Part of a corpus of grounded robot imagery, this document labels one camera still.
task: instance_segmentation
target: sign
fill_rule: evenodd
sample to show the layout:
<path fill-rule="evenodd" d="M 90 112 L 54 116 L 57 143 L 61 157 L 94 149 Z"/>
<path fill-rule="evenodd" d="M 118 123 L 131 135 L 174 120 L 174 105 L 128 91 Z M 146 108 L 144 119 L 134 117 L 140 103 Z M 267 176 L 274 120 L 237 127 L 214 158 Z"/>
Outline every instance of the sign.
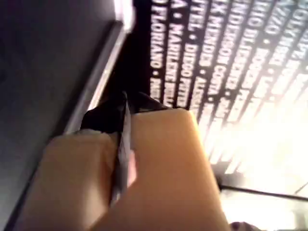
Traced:
<path fill-rule="evenodd" d="M 308 1 L 135 6 L 134 53 L 148 47 L 136 72 L 152 98 L 194 113 L 222 183 L 297 194 L 308 182 Z"/>

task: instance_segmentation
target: black sign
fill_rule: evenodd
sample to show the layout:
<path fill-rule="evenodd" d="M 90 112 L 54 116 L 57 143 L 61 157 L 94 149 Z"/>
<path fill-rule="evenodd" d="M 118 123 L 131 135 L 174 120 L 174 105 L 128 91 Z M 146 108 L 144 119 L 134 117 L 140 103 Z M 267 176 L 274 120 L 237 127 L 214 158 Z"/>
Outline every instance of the black sign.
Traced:
<path fill-rule="evenodd" d="M 152 98 L 194 113 L 222 183 L 298 193 L 308 182 L 308 1 L 135 6 L 134 72 Z"/>

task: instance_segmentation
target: dark wall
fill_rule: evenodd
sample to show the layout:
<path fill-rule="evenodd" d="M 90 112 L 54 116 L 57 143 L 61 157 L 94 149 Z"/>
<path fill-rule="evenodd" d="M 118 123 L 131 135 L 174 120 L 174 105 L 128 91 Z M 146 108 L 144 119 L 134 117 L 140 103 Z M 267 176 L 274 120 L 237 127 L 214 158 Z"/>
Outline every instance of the dark wall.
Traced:
<path fill-rule="evenodd" d="M 112 0 L 0 2 L 0 230 L 63 131 L 114 17 Z"/>
<path fill-rule="evenodd" d="M 134 0 L 133 4 L 136 10 L 135 25 L 123 44 L 106 89 L 113 93 L 121 90 L 142 91 L 149 95 L 151 1 Z"/>

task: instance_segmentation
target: metal edge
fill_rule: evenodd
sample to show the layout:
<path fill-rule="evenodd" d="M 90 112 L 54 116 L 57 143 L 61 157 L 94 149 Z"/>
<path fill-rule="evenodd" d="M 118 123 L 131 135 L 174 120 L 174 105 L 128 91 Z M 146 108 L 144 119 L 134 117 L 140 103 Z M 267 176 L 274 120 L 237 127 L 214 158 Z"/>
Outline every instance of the metal edge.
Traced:
<path fill-rule="evenodd" d="M 90 108 L 97 106 L 126 35 L 127 32 L 124 30 L 123 23 L 116 22 L 69 118 L 64 134 L 70 134 L 79 130 L 83 115 Z"/>
<path fill-rule="evenodd" d="M 124 29 L 131 31 L 135 21 L 135 11 L 132 0 L 113 0 L 115 18 L 124 24 Z"/>

